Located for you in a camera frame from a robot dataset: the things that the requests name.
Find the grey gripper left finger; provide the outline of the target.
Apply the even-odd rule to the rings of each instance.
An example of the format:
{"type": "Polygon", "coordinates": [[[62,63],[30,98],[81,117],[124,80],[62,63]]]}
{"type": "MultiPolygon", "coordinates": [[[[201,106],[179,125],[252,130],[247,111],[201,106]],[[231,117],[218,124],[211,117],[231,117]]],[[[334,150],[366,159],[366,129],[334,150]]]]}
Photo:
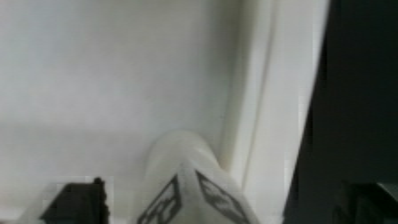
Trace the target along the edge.
{"type": "Polygon", "coordinates": [[[44,224],[110,224],[105,181],[67,183],[39,216],[44,224]]]}

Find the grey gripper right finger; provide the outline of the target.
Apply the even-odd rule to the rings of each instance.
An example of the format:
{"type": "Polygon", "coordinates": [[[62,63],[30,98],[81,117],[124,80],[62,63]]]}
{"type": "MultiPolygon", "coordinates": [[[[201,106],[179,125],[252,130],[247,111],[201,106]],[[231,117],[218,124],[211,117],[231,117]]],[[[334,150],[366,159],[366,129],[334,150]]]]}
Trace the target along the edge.
{"type": "Polygon", "coordinates": [[[332,224],[398,224],[398,183],[341,183],[332,224]]]}

